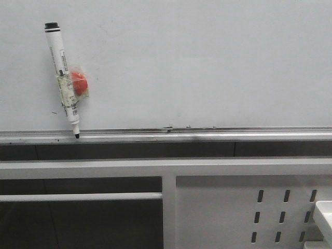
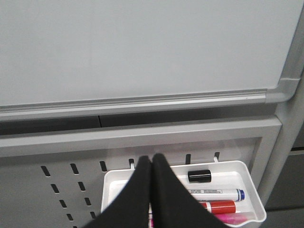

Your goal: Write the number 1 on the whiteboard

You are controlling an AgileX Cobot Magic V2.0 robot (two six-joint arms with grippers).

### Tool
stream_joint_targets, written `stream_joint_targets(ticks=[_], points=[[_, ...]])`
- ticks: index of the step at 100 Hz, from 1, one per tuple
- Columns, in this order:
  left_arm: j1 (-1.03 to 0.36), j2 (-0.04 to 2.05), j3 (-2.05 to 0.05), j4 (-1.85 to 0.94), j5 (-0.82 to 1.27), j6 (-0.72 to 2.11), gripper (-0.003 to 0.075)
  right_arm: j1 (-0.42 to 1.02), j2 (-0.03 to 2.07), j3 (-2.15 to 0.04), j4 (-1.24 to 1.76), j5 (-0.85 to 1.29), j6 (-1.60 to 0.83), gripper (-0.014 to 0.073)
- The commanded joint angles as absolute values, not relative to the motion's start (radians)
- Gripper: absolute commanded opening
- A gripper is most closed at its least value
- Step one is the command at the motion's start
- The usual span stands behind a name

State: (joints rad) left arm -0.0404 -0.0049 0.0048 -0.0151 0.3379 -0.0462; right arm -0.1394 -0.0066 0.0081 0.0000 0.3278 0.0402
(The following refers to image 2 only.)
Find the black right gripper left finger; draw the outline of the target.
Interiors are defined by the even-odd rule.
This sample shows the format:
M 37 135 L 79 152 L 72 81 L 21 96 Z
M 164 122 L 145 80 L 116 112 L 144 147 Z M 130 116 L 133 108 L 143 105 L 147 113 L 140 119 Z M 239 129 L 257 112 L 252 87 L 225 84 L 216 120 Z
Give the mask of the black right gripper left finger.
M 151 162 L 139 158 L 137 166 L 118 196 L 85 228 L 147 228 L 151 185 Z

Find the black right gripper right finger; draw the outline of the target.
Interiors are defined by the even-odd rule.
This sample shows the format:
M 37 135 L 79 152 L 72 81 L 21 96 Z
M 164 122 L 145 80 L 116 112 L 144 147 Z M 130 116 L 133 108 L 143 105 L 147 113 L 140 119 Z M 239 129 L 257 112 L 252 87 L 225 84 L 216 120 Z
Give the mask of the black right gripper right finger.
M 155 228 L 227 227 L 191 196 L 160 153 L 152 158 L 151 205 Z

